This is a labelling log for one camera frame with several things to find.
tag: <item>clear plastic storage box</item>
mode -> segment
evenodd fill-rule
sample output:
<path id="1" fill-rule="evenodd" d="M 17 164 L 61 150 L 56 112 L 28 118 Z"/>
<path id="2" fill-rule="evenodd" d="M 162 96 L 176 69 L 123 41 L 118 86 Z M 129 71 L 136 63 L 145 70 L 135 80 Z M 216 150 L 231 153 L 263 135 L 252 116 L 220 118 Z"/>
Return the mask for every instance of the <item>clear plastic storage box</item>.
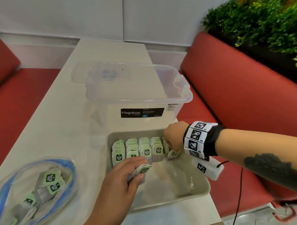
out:
<path id="1" fill-rule="evenodd" d="M 85 86 L 102 125 L 118 131 L 133 125 L 150 129 L 152 121 L 154 128 L 166 127 L 193 99 L 186 79 L 164 65 L 96 62 Z"/>

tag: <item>hand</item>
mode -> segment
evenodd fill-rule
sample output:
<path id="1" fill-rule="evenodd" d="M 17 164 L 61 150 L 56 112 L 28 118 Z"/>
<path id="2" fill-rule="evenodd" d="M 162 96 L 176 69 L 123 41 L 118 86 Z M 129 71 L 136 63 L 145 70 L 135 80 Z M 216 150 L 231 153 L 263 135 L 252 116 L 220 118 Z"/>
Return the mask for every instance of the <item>hand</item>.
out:
<path id="1" fill-rule="evenodd" d="M 94 209 L 85 225 L 120 225 L 123 222 L 144 174 L 134 177 L 129 185 L 127 179 L 137 167 L 146 163 L 144 156 L 124 159 L 105 176 Z"/>
<path id="2" fill-rule="evenodd" d="M 184 148 L 184 133 L 188 128 L 184 121 L 172 123 L 164 130 L 164 140 L 175 152 Z"/>

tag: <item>red upholstered backrest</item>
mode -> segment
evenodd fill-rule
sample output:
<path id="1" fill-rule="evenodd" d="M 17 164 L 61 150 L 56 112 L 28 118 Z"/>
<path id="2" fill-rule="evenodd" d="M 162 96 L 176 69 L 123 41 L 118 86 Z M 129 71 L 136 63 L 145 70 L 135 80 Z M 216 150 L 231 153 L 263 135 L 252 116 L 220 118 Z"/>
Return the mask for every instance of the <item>red upholstered backrest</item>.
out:
<path id="1" fill-rule="evenodd" d="M 297 84 L 205 32 L 181 68 L 227 128 L 297 136 Z"/>
<path id="2" fill-rule="evenodd" d="M 0 39 L 0 83 L 20 65 L 18 58 Z"/>

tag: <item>forearm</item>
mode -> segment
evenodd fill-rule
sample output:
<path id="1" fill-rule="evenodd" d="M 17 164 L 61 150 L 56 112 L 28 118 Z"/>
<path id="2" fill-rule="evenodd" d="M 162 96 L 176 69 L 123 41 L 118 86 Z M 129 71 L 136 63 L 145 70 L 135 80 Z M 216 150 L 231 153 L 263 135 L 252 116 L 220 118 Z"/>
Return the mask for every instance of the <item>forearm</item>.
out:
<path id="1" fill-rule="evenodd" d="M 215 149 L 219 156 L 297 191 L 297 137 L 224 129 Z"/>

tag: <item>red bench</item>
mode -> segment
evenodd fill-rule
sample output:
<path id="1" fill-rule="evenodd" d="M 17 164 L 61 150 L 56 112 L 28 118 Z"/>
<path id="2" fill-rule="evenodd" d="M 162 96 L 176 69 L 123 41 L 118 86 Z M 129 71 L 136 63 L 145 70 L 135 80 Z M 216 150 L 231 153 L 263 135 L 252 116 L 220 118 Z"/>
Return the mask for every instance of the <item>red bench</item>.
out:
<path id="1" fill-rule="evenodd" d="M 181 69 L 190 81 L 194 98 L 184 104 L 177 117 L 179 121 L 219 120 L 231 129 L 297 136 L 297 84 L 235 48 L 201 32 Z M 210 194 L 221 217 L 236 212 L 241 171 L 233 163 L 224 166 L 219 179 L 210 180 Z M 269 184 L 277 198 L 297 199 L 296 192 Z M 244 169 L 239 210 L 253 209 L 273 200 L 258 176 Z"/>
<path id="2" fill-rule="evenodd" d="M 60 72 L 17 70 L 19 65 L 17 57 L 0 40 L 0 165 Z"/>

